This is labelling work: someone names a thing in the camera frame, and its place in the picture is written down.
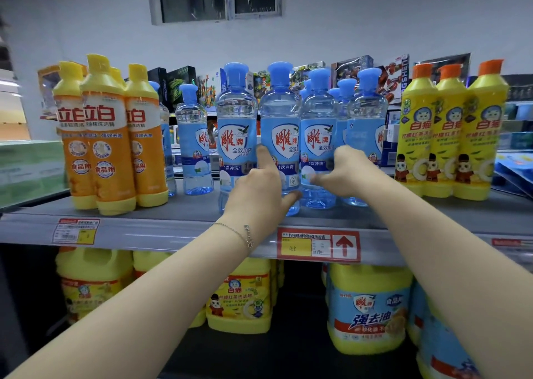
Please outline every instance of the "orange bottle cap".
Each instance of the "orange bottle cap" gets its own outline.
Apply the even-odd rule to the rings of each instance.
[[[420,79],[421,77],[431,77],[433,65],[431,63],[421,63],[413,68],[413,79]]]
[[[503,59],[492,59],[491,61],[481,62],[479,64],[478,76],[484,74],[500,74],[502,72]]]
[[[452,79],[455,77],[459,77],[461,75],[461,68],[463,66],[459,63],[457,64],[445,64],[443,67],[439,69],[440,71],[440,79]]]

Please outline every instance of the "arrow sign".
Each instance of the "arrow sign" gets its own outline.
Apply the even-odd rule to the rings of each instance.
[[[353,247],[353,243],[348,238],[346,238],[346,236],[341,237],[337,241],[337,243],[335,243],[335,245],[337,247],[341,247],[342,246],[342,256],[343,257],[348,257],[348,250],[347,250],[348,246]]]

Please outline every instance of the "shelf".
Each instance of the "shelf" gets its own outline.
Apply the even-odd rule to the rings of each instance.
[[[184,195],[179,180],[177,185],[178,195],[170,198],[167,204],[137,208],[115,217],[101,216],[96,210],[75,210],[70,198],[5,213],[0,219],[0,242],[59,245],[53,243],[53,234],[60,219],[90,218],[99,220],[95,247],[178,250],[209,228],[220,214],[218,182],[215,182],[212,193],[199,196]],[[533,202],[495,191],[483,202],[456,198],[428,198],[428,202],[485,242],[496,245],[514,261],[533,269]],[[326,210],[302,207],[298,215],[285,218],[281,226],[323,230],[326,234],[331,230],[357,234],[362,263],[404,265],[391,235],[370,208],[341,203]],[[256,248],[253,256],[291,258],[278,254],[278,251],[277,234],[271,234]],[[319,255],[304,259],[331,261]]]
[[[328,311],[320,266],[287,262],[285,268],[285,285],[266,334],[222,333],[211,330],[207,323],[189,329],[158,377],[421,379],[416,349],[409,340],[381,355],[338,352],[326,329]]]

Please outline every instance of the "white wall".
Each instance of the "white wall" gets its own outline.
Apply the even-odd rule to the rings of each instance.
[[[97,52],[127,70],[138,62],[197,73],[228,61],[261,70],[272,61],[326,64],[370,54],[375,63],[403,53],[411,63],[472,52],[505,58],[504,73],[533,69],[533,0],[283,0],[283,17],[153,26],[148,0],[0,0],[4,33],[34,139],[56,139],[38,120],[36,70],[61,59],[84,63]]]

